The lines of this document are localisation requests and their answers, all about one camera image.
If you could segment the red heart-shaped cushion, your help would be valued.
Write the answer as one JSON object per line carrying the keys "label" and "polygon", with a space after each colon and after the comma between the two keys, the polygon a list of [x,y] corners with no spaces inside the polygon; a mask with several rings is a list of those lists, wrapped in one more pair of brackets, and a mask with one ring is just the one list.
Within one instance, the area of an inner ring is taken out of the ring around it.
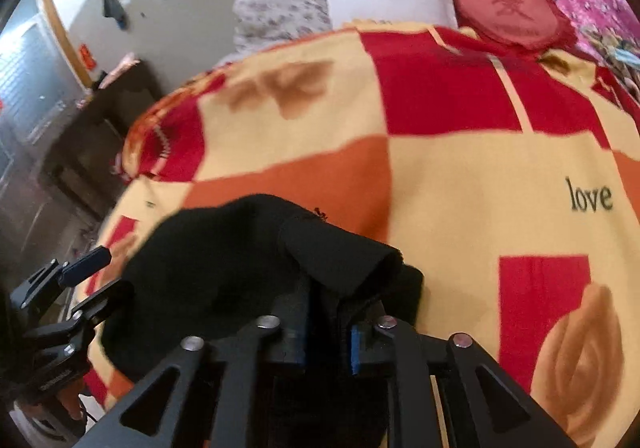
{"label": "red heart-shaped cushion", "polygon": [[553,0],[454,0],[458,24],[521,55],[573,49],[576,31]]}

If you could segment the dark wooden table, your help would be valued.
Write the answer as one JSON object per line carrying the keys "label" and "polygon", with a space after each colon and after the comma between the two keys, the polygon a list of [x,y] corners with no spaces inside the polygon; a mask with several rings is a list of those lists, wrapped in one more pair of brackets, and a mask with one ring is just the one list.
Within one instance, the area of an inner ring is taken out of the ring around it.
{"label": "dark wooden table", "polygon": [[105,219],[124,190],[113,171],[134,121],[163,97],[152,68],[138,60],[63,127],[44,156],[40,179],[93,220]]}

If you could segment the colourful crumpled clothes pile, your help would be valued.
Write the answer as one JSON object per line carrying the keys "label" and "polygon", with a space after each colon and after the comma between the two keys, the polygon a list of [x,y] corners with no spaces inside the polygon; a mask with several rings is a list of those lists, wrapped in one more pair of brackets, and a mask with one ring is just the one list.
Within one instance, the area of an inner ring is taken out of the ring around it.
{"label": "colourful crumpled clothes pile", "polygon": [[599,30],[582,27],[582,34],[601,57],[620,83],[636,100],[639,99],[639,45],[634,40],[624,39],[613,29]]}

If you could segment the red orange cream love blanket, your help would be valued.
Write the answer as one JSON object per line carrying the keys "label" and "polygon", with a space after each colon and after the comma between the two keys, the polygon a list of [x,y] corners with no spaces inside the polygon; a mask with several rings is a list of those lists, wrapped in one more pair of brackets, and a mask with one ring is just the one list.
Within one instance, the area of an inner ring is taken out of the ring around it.
{"label": "red orange cream love blanket", "polygon": [[639,412],[639,110],[604,68],[358,24],[193,78],[126,138],[115,260],[249,194],[398,248],[418,328],[468,332],[582,447]]}

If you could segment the dark cloth hanging on wall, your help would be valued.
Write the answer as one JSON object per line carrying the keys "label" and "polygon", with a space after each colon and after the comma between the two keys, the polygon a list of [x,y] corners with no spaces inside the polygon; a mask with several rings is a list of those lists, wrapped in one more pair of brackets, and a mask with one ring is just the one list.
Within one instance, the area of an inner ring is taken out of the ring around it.
{"label": "dark cloth hanging on wall", "polygon": [[128,16],[119,0],[102,0],[102,13],[105,18],[114,19],[120,30],[128,29]]}

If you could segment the black knit pants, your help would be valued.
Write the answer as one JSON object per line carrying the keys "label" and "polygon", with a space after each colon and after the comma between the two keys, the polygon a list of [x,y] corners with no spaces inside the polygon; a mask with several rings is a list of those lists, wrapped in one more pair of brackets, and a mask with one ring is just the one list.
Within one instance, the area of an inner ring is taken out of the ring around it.
{"label": "black knit pants", "polygon": [[375,305],[415,324],[423,285],[399,250],[265,194],[168,217],[119,279],[122,292],[101,344],[131,381],[186,336],[233,335],[298,287],[308,294],[305,360],[346,369],[352,327]]}

